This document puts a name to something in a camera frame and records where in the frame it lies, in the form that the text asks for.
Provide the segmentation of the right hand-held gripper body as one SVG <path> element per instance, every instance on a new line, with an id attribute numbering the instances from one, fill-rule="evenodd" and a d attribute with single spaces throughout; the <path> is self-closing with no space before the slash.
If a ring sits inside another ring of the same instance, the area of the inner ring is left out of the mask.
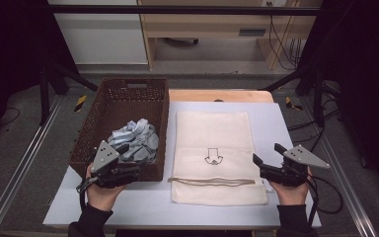
<path id="1" fill-rule="evenodd" d="M 260 170 L 261 178 L 285 187 L 298 187 L 307 181 L 309 166 L 330 168 L 327 162 L 301 145 L 287 149 L 281 156 L 283 162 L 280 167 L 273 167 L 264 163 L 264 169 Z"/>

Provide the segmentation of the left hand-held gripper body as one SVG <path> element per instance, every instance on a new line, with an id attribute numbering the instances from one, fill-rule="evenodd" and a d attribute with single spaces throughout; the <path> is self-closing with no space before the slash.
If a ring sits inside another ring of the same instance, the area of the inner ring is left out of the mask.
<path id="1" fill-rule="evenodd" d="M 138 176 L 125 173 L 125 169 L 131 165 L 119 163 L 120 154 L 104 140 L 100 143 L 91 166 L 91 177 L 101 188 L 112 189 L 136 182 Z"/>

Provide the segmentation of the light blue cloth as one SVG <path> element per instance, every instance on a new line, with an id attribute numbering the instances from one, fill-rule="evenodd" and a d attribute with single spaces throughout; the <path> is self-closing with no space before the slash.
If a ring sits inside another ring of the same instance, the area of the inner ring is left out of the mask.
<path id="1" fill-rule="evenodd" d="M 146 118 L 138 122 L 129 121 L 124 127 L 114 130 L 108 144 L 115 150 L 128 145 L 128 150 L 120 156 L 123 162 L 153 162 L 159 147 L 159 136 L 155 127 Z"/>

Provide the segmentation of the brown woven basket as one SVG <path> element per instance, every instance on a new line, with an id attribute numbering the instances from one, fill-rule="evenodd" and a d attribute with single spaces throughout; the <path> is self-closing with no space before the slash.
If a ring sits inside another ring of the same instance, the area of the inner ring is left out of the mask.
<path id="1" fill-rule="evenodd" d="M 162 181 L 169 105 L 166 79 L 105 78 L 80 130 L 69 161 L 70 167 L 83 177 L 87 158 L 102 140 L 108 140 L 114 130 L 124 127 L 130 120 L 147 119 L 159 136 L 159 147 L 155 160 L 140 172 L 139 181 Z"/>

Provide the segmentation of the person's right hand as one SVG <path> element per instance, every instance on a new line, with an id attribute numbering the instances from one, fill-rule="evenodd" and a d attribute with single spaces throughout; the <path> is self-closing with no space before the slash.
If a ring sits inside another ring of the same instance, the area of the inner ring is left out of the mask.
<path id="1" fill-rule="evenodd" d="M 304 183 L 298 187 L 285 187 L 275 182 L 269 183 L 276 191 L 281 205 L 301 205 L 306 201 L 309 192 L 308 184 Z"/>

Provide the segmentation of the person's left hand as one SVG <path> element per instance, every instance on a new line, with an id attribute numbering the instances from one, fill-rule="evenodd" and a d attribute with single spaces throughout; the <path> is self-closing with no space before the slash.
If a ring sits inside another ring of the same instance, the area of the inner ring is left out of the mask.
<path id="1" fill-rule="evenodd" d="M 125 186 L 105 189 L 93 184 L 86 191 L 88 204 L 101 211 L 111 211 L 118 195 L 124 189 Z"/>

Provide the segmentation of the black metal stand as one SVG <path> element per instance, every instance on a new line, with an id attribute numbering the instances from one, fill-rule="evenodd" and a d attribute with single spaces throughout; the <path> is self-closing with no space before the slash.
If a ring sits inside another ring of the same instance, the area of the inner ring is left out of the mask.
<path id="1" fill-rule="evenodd" d="M 94 92 L 98 90 L 98 86 L 96 84 L 86 80 L 78 73 L 70 71 L 60 64 L 51 64 L 50 66 L 45 66 L 39 74 L 41 105 L 40 125 L 45 124 L 50 115 L 48 86 L 51 86 L 57 95 L 65 95 L 69 91 L 69 87 L 65 82 L 66 78 L 72 79 Z"/>
<path id="2" fill-rule="evenodd" d="M 294 79 L 300 80 L 295 89 L 297 95 L 304 96 L 308 94 L 311 89 L 314 89 L 313 119 L 319 127 L 323 127 L 325 125 L 322 106 L 324 79 L 318 65 L 307 63 L 306 65 L 298 67 L 295 71 L 286 75 L 282 79 L 264 87 L 263 91 L 272 92 Z"/>

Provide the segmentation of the black curtain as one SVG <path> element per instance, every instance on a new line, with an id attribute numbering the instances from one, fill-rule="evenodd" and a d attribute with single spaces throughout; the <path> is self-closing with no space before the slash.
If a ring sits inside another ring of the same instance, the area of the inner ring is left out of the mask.
<path id="1" fill-rule="evenodd" d="M 341 87 L 341 110 L 360 150 L 379 174 L 379 0 L 323 0 L 333 15 L 316 18 L 301 61 L 311 59 L 321 40 L 319 64 L 327 80 Z"/>
<path id="2" fill-rule="evenodd" d="M 76 73 L 78 71 L 61 29 L 53 14 L 37 11 L 35 5 L 47 5 L 48 0 L 11 0 L 25 16 L 29 26 L 39 34 L 48 53 L 57 63 Z M 0 119 L 7 110 L 9 98 L 38 83 L 40 66 L 33 59 L 30 45 L 23 41 L 13 28 L 14 16 L 5 14 L 0 0 Z"/>

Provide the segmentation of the white cabinet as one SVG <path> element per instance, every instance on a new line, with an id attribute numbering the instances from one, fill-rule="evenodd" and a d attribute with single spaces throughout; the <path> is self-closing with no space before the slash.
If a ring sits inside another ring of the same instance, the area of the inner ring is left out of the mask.
<path id="1" fill-rule="evenodd" d="M 138 14 L 55 14 L 76 64 L 146 64 Z"/>

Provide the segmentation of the wooden desk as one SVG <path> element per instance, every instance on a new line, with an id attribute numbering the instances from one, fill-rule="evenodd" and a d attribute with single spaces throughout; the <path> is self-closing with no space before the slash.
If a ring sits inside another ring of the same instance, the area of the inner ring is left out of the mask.
<path id="1" fill-rule="evenodd" d="M 300 8 L 322 6 L 323 0 L 136 0 L 140 6 L 231 6 Z M 142 14 L 140 20 L 146 37 L 149 59 L 155 55 L 154 42 L 161 38 L 251 38 L 258 42 L 268 69 L 288 50 L 289 40 L 306 40 L 313 16 L 237 16 Z"/>

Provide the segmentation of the black horizontal bar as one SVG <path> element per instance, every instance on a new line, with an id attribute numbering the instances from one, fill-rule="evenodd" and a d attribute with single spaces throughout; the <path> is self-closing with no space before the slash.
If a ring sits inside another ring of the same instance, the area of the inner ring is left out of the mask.
<path id="1" fill-rule="evenodd" d="M 68 14 L 185 14 L 318 16 L 320 8 L 219 7 L 219 6 L 131 6 L 131 5 L 48 5 L 52 13 Z"/>

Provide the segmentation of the aluminium floor rail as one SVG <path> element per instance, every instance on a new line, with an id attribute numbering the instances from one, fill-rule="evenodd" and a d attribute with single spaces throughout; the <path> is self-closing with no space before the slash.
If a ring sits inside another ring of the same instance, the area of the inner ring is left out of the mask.
<path id="1" fill-rule="evenodd" d="M 17 194 L 24 178 L 26 177 L 32 163 L 36 159 L 37 153 L 46 138 L 46 135 L 51 128 L 55 117 L 57 116 L 60 105 L 63 102 L 64 97 L 56 95 L 54 101 L 50 107 L 49 115 L 44 120 L 43 124 L 38 127 L 34 138 L 30 142 L 26 152 L 21 158 L 15 172 L 9 180 L 5 190 L 0 197 L 0 224 L 5 217 L 9 207 L 11 206 L 15 195 Z"/>
<path id="2" fill-rule="evenodd" d="M 325 127 L 319 127 L 313 119 L 312 100 L 301 98 L 300 102 L 304 106 L 306 115 L 312 121 L 313 129 L 317 132 L 316 137 L 311 140 L 312 151 L 331 166 L 330 169 L 319 171 L 319 174 L 327 175 L 332 186 L 326 185 L 326 189 L 335 192 L 334 197 L 341 197 L 343 203 L 337 214 L 319 212 L 322 222 L 319 230 L 334 237 L 348 237 L 349 234 L 346 231 L 342 231 L 342 229 L 347 226 L 354 226 L 352 233 L 354 237 L 377 237 L 375 228 L 364 210 L 352 183 L 346 176 L 333 146 L 324 134 Z"/>

